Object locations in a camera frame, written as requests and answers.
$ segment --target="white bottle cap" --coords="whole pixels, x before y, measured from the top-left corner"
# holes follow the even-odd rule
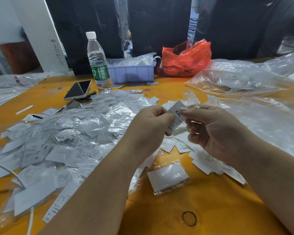
[[[87,36],[87,39],[97,39],[95,31],[86,32],[86,36]]]

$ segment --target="bottle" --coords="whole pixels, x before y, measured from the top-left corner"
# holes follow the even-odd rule
[[[108,72],[105,53],[97,41],[96,33],[86,32],[88,39],[87,54],[92,69],[92,73],[97,84],[99,93],[108,93],[111,91],[111,80]]]

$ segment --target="green bottle label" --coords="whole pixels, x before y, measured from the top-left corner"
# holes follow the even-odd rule
[[[95,80],[106,80],[110,78],[107,65],[100,67],[91,67],[92,74],[94,75]]]

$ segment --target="phone screen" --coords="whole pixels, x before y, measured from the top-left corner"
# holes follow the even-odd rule
[[[74,83],[74,85],[71,87],[71,89],[68,91],[64,98],[85,95],[87,93],[87,89],[89,87],[90,82],[91,80]]]

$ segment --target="person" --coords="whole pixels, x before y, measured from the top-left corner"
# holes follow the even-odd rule
[[[263,141],[227,111],[181,108],[188,139],[234,167],[294,234],[294,157]],[[39,235],[117,234],[134,172],[175,120],[162,106],[141,110],[112,151]]]

